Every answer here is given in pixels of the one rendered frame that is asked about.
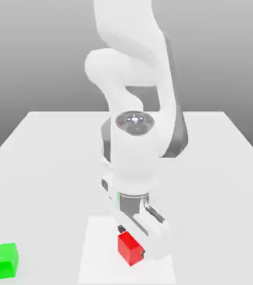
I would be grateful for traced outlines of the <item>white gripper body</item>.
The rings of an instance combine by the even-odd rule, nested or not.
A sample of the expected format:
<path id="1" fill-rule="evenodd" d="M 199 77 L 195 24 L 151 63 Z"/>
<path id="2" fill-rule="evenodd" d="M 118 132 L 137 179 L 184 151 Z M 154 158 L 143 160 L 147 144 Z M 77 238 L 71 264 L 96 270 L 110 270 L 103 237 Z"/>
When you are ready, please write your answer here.
<path id="1" fill-rule="evenodd" d="M 171 253 L 172 228 L 146 199 L 115 199 L 110 213 L 143 248 L 143 258 L 160 260 Z"/>

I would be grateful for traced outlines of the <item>small red cube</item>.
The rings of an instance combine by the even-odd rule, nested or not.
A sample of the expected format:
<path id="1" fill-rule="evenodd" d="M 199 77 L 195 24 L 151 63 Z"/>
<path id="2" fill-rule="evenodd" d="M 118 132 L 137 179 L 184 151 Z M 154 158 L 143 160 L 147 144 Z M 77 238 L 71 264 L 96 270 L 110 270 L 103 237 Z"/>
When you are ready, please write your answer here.
<path id="1" fill-rule="evenodd" d="M 142 251 L 144 248 L 133 238 L 129 232 L 118 235 L 118 252 L 129 266 L 133 266 L 142 261 Z"/>

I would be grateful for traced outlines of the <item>small green cube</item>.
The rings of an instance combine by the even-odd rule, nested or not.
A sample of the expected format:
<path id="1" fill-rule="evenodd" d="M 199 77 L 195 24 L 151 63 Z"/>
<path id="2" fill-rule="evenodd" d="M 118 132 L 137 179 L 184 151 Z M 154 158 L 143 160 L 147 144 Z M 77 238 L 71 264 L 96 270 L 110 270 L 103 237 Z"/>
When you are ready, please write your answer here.
<path id="1" fill-rule="evenodd" d="M 15 243 L 0 244 L 0 279 L 14 278 L 19 255 Z"/>

